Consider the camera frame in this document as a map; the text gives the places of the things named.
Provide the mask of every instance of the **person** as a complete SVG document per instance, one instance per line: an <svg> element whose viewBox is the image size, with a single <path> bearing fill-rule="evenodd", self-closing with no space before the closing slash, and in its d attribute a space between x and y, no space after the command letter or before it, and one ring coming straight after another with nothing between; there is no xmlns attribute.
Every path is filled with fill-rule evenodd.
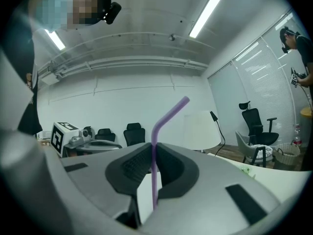
<svg viewBox="0 0 313 235"><path fill-rule="evenodd" d="M33 92L18 130L42 131L37 113L38 71L32 40L38 29L77 29L105 19L111 0L24 0L12 14L1 40L2 50L21 80Z"/></svg>
<svg viewBox="0 0 313 235"><path fill-rule="evenodd" d="M298 78L298 83L303 87L309 87L311 98L313 96L313 44L310 39L294 33L288 27L280 30L280 40L285 52L288 49L296 49L301 55L302 62L307 70L307 76L303 79ZM312 153L313 153L313 120L311 125L310 141L307 151L304 155L301 170L312 170Z"/></svg>

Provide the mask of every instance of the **white lamp shade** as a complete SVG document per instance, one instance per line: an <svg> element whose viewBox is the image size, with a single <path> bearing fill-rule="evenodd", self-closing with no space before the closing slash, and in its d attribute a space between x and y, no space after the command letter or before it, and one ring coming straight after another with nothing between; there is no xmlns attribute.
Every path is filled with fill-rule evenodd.
<svg viewBox="0 0 313 235"><path fill-rule="evenodd" d="M191 150L205 150L221 142L218 128L209 111L185 115L183 146Z"/></svg>

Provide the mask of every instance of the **office chair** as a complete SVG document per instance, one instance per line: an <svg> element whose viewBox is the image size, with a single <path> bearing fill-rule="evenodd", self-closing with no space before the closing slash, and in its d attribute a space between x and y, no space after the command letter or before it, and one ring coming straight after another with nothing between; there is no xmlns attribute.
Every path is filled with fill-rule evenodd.
<svg viewBox="0 0 313 235"><path fill-rule="evenodd" d="M112 133L110 129L100 129L98 130L98 134L95 135L94 139L115 142L115 134Z"/></svg>
<svg viewBox="0 0 313 235"><path fill-rule="evenodd" d="M146 130L141 128L140 123L129 123L123 133L127 146L146 142Z"/></svg>
<svg viewBox="0 0 313 235"><path fill-rule="evenodd" d="M263 132L263 125L260 119L259 111L256 108L249 110L248 106L250 102L251 101L239 104L239 108L241 110L245 110L242 114L249 128L249 136L255 136L252 144L273 144L279 136L278 133L272 132L273 120L276 120L277 118L272 117L267 119L269 121L269 130L268 132Z"/></svg>
<svg viewBox="0 0 313 235"><path fill-rule="evenodd" d="M265 146L263 147L250 146L251 139L253 139L254 136L250 137L243 136L238 131L236 131L235 133L239 151L245 156L243 163L245 163L245 161L247 160L250 163L250 165L262 164L263 167L266 167L266 163L273 160L273 156L266 153ZM260 158L257 158L259 151L262 151L262 156Z"/></svg>

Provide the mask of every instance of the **wire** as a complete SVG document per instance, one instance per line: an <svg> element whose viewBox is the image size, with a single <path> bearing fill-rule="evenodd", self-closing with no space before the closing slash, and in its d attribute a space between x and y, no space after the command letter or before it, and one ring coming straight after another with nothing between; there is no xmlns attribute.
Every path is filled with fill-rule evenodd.
<svg viewBox="0 0 313 235"><path fill-rule="evenodd" d="M307 101L308 101L308 103L309 103L309 106L310 106L310 109L311 109L311 112L312 112L312 106L311 106L311 103L310 103L310 101L309 101L309 98L308 98L307 93L305 92L305 90L303 89L303 87L302 87L300 84L297 84L297 85L299 85L299 86L301 87L301 89L303 90L305 96L307 97Z"/></svg>
<svg viewBox="0 0 313 235"><path fill-rule="evenodd" d="M222 132L221 132L221 129L220 129L220 125L219 125L219 123L217 122L217 126L219 127L219 130L220 130L220 133L221 133L221 136L223 137L223 139L224 139L224 144L219 148L219 150L217 151L217 153L215 153L215 156L218 154L218 152L224 147L224 145L225 145L225 143L226 143L226 141L225 141L225 138L224 138L224 136L223 136L223 134L222 134Z"/></svg>

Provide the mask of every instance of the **water bottle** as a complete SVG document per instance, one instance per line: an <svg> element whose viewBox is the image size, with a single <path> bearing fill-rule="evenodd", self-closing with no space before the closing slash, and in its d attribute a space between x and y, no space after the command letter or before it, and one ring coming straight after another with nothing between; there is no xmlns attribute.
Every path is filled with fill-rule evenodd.
<svg viewBox="0 0 313 235"><path fill-rule="evenodd" d="M302 145L301 137L300 137L300 125L296 124L295 129L294 129L294 138L293 138L293 143L300 147Z"/></svg>

